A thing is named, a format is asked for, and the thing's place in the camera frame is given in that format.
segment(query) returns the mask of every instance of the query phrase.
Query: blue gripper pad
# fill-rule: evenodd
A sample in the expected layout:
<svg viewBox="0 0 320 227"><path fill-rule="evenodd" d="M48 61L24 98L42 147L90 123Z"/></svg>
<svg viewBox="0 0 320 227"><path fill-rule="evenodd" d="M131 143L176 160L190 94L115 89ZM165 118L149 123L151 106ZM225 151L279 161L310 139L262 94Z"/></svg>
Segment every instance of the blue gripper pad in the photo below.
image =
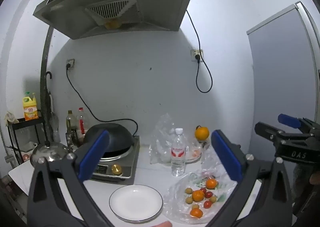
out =
<svg viewBox="0 0 320 227"><path fill-rule="evenodd" d="M215 130L211 135L211 144L220 158L229 177L233 181L240 182L245 168L244 154L240 148L232 144L221 130Z"/></svg>
<svg viewBox="0 0 320 227"><path fill-rule="evenodd" d="M80 181L83 182L91 178L92 173L96 169L97 164L105 153L108 145L109 132L104 130L91 145L79 164L78 179Z"/></svg>
<svg viewBox="0 0 320 227"><path fill-rule="evenodd" d="M299 119L285 115L285 114L280 114L278 116L278 122L284 125L287 125L291 128L300 128L301 127L301 122Z"/></svg>

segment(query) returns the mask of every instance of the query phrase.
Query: gray refrigerator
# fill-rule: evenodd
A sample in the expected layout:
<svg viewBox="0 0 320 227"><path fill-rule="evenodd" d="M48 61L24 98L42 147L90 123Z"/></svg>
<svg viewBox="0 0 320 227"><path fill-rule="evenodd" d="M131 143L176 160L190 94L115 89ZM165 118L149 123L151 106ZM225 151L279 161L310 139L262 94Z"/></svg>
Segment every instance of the gray refrigerator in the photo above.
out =
<svg viewBox="0 0 320 227"><path fill-rule="evenodd" d="M300 133L277 121L283 113L320 122L320 47L316 25L297 2L250 29L254 74L254 117L249 152L274 159L275 148L254 132L261 121L286 132ZM285 161L290 184L296 164Z"/></svg>

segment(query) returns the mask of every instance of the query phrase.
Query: power cord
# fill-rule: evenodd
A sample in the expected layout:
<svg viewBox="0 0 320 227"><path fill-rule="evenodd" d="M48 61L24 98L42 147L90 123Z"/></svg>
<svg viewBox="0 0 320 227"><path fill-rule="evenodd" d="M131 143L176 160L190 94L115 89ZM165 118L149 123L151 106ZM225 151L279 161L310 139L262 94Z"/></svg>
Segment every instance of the power cord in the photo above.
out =
<svg viewBox="0 0 320 227"><path fill-rule="evenodd" d="M83 98L81 97L80 93L75 89L75 87L73 87L70 79L69 79L69 76L68 76L68 69L71 67L70 63L68 63L66 65L66 74L67 74L67 79L71 85L71 87L75 90L75 92L78 94L78 96L80 97L80 99L82 100L82 102L84 103L84 105L87 107L87 109L90 111L91 115L97 120L97 121L100 121L100 122L114 122L114 121L122 121L122 120L130 120L132 122L134 122L136 124L136 131L133 133L133 136L135 136L135 134L137 133L138 131L138 123L133 120L133 119L114 119L114 120L100 120L98 119L91 111L91 109L88 107L88 105L84 102Z"/></svg>
<svg viewBox="0 0 320 227"><path fill-rule="evenodd" d="M196 86L197 86L197 89L198 89L200 92L202 92L202 93L208 93L208 92L212 89L212 85L213 85L213 80L212 80L211 72L210 72L207 64L205 63L204 59L202 58L199 35L198 35L197 30L196 30L196 28L195 28L195 26L194 26L194 24L193 24L193 21L192 21L192 19L191 19L191 16L190 16L188 10L187 10L187 14L188 14L188 16L189 16L189 18L190 18L190 21L191 21L191 24L192 24L192 26L193 26L193 29L194 29L195 32L196 32L196 35L197 35L197 38L198 38L198 43L199 43L199 53L200 53L200 56L199 56L199 55L196 55L196 60L197 60L197 62L198 62L198 69L197 69L197 75L196 75ZM208 70L208 72L209 72L209 75L210 75L211 86L210 86L210 88L209 88L207 91L202 91L202 90L200 90L200 89L199 89L199 86L198 86L198 75L199 75L199 67L200 67L200 58L201 58L201 60L203 61L204 65L205 65L205 67L207 68L207 70Z"/></svg>

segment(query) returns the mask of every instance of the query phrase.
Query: countertop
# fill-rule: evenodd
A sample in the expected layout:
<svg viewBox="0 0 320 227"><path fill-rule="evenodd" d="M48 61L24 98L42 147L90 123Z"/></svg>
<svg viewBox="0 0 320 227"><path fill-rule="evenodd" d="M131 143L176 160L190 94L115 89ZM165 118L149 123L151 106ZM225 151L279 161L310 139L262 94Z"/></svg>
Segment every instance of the countertop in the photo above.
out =
<svg viewBox="0 0 320 227"><path fill-rule="evenodd" d="M162 164L150 164L150 158L148 153L149 146L142 145L140 147L137 169L134 178L134 184L148 185L155 188L158 192L164 196L168 191L169 187L177 182L181 177L174 177L171 175L171 168ZM201 168L200 161L187 164L186 173L193 172ZM33 174L33 167L30 161L27 161L20 166L12 169L9 172L10 177L15 181L15 183L26 193L29 193L31 178ZM79 219L82 219L79 214L71 196L68 192L66 184L63 179L58 179L61 191L63 193L66 204L69 207L71 214ZM92 199L96 202L100 210L106 215L106 217L115 226L136 226L137 224L126 223L116 217L109 207L109 197L110 195L119 187L121 184L112 184L99 182L94 180L84 181L84 186L91 195ZM251 210L253 203L255 201L256 195L260 189L261 183L256 181L256 184L252 190L251 196L249 197L244 209L242 210L238 219L245 217ZM143 227L150 227L157 225L159 223L165 222L168 219L160 214L157 218L148 223L139 224ZM173 227L186 227L186 226L198 226L202 227L206 224L198 225L185 225L183 223L172 222Z"/></svg>

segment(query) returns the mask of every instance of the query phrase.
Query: yellow detergent bottle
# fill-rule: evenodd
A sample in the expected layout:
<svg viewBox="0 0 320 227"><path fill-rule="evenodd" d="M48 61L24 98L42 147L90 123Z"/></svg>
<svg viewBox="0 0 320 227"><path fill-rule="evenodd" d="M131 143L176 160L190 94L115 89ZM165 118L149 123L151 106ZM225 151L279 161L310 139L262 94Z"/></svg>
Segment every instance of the yellow detergent bottle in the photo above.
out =
<svg viewBox="0 0 320 227"><path fill-rule="evenodd" d="M35 97L35 93L33 94L33 99L29 97L30 92L25 93L25 97L23 98L23 110L24 110L24 118L25 120L38 119L38 110L37 110L37 101Z"/></svg>

